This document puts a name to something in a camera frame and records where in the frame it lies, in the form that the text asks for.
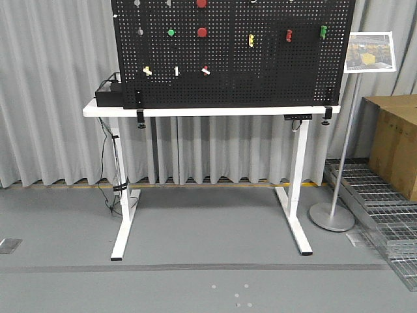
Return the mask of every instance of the black clamp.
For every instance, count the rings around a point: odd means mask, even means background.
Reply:
[[[123,191],[126,190],[128,188],[128,183],[125,182],[124,184],[121,184],[119,186],[113,186],[113,191],[117,192],[117,191]]]
[[[145,117],[143,116],[143,110],[140,109],[140,110],[136,111],[136,115],[137,115],[137,127],[139,129],[146,128]]]
[[[323,126],[328,126],[330,125],[330,123],[328,122],[329,119],[332,119],[332,115],[333,115],[333,107],[331,106],[325,106],[326,108],[326,112],[324,113],[323,119],[324,121],[321,122],[321,124]]]

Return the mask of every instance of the red knob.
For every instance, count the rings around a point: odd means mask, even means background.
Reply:
[[[199,28],[197,31],[198,37],[207,37],[207,28]]]
[[[197,0],[197,6],[199,8],[207,8],[207,0]]]

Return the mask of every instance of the floor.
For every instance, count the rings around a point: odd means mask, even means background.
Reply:
[[[0,238],[23,239],[0,254],[0,312],[415,312],[376,250],[309,221],[330,200],[303,187],[300,256],[272,188],[144,188],[112,262],[120,218],[98,189],[0,189]]]

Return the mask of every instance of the black cable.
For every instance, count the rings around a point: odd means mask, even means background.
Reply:
[[[109,83],[117,83],[118,82],[118,80],[117,79],[106,79],[106,80],[104,80],[104,81],[102,81],[101,83],[100,83],[100,86],[98,86],[98,89],[97,90],[100,90],[101,88],[103,88],[103,86],[107,83],[107,82],[109,82]]]
[[[111,139],[113,141],[113,151],[115,153],[117,186],[121,186],[122,179],[121,179],[120,164],[119,164],[119,154],[117,153],[117,148],[116,148],[116,138],[112,136]]]
[[[101,172],[100,172],[100,180],[97,182],[97,187],[98,189],[101,191],[101,193],[103,194],[104,197],[104,204],[106,205],[106,207],[110,210],[110,213],[113,215],[113,212],[121,215],[119,212],[117,212],[115,210],[115,206],[120,203],[120,200],[116,201],[116,199],[118,198],[118,195],[115,195],[113,198],[113,202],[112,204],[110,204],[109,202],[109,198],[106,196],[106,194],[104,193],[103,189],[100,188],[100,182],[103,179],[103,172],[104,172],[104,163],[103,163],[103,159],[104,159],[104,148],[106,147],[106,141],[108,138],[108,133],[113,137],[113,133],[111,132],[110,128],[105,124],[105,122],[102,120],[101,117],[98,118],[98,120],[100,121],[100,125],[102,127],[103,130],[103,134],[104,134],[104,141],[103,141],[103,146],[102,146],[102,156],[101,156]]]
[[[133,205],[130,208],[133,208],[135,205],[137,205],[137,203],[139,202],[139,197],[130,197],[130,199],[136,199],[136,202],[133,203]]]
[[[299,124],[299,126],[296,129],[294,129],[294,123],[295,123],[295,121],[296,120],[294,120],[293,123],[291,124],[291,129],[293,130],[293,132],[298,132],[298,130],[300,129],[301,124],[302,124],[302,119],[300,120],[300,124]]]

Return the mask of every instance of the red clip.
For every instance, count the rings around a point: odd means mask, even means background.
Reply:
[[[203,69],[204,76],[207,76],[207,73],[209,73],[209,67],[205,66]]]
[[[292,30],[290,30],[290,29],[287,30],[286,39],[287,39],[287,42],[292,42],[293,41],[293,31]]]

